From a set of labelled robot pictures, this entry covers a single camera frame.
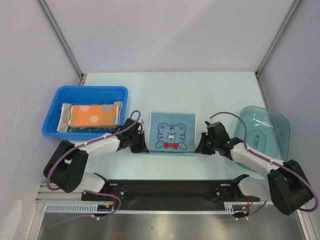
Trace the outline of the orange polka dot towel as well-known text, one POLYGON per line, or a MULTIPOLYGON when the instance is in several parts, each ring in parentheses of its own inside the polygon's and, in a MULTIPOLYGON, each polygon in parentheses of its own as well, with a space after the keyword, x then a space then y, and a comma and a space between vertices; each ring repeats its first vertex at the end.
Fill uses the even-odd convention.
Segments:
POLYGON ((117 104, 73 105, 69 126, 71 128, 108 128, 118 124, 121 106, 117 104))

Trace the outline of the light blue Doraemon towel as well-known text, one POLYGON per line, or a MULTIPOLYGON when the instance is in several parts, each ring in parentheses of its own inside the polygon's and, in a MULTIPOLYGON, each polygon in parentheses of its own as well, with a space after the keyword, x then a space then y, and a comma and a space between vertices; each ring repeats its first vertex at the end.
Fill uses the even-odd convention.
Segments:
POLYGON ((149 116, 148 150, 160 155, 193 155, 196 150, 195 114, 152 112, 149 116))

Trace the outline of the teal beige Doraemon towel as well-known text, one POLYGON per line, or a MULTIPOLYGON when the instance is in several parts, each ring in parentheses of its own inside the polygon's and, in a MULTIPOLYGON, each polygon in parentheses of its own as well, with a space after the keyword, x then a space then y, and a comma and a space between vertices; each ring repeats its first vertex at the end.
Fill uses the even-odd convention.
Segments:
MULTIPOLYGON (((72 108, 73 105, 83 105, 83 104, 70 104, 70 103, 62 104, 60 119, 59 119, 59 123, 58 123, 58 126, 57 126, 57 132, 59 132, 59 133, 67 133, 67 132, 76 132, 76 131, 80 131, 80 132, 89 131, 89 132, 93 133, 93 132, 98 132, 98 131, 103 130, 103 129, 115 128, 120 123, 121 112, 120 112, 120 115, 119 115, 118 124, 116 126, 113 126, 113 127, 104 127, 104 128, 94 128, 94 127, 73 128, 73 127, 70 127, 69 126, 69 121, 70 121, 70 118, 71 118, 71 108, 72 108)), ((121 111, 122 111, 122 108, 123 108, 123 103, 121 101, 116 101, 116 102, 114 102, 112 104, 102 104, 102 105, 119 105, 119 106, 121 106, 121 111)))

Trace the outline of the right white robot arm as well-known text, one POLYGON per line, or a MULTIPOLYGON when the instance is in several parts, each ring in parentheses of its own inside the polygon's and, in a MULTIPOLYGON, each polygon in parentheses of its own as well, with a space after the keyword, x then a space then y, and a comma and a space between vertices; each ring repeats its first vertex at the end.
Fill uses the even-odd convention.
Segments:
POLYGON ((231 161, 244 165, 259 174, 257 179, 249 175, 236 178, 236 185, 230 188, 230 195, 236 201, 247 196, 270 201, 284 215, 291 215, 302 210, 303 205, 315 200, 315 208, 319 199, 312 189, 300 164, 291 159, 282 161, 271 158, 237 137, 229 137, 221 122, 206 122, 206 132, 201 139, 196 153, 214 155, 219 153, 231 161))

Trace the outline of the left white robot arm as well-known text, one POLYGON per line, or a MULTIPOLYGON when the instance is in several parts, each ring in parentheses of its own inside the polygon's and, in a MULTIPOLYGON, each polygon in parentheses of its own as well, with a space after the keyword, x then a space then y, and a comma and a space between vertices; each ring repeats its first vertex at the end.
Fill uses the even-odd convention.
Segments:
POLYGON ((65 193, 89 191, 99 200, 107 199, 108 180, 98 173, 86 172, 87 163, 126 148, 133 154, 149 153, 142 124, 132 118, 116 130, 80 144, 61 141, 43 170, 47 188, 65 193))

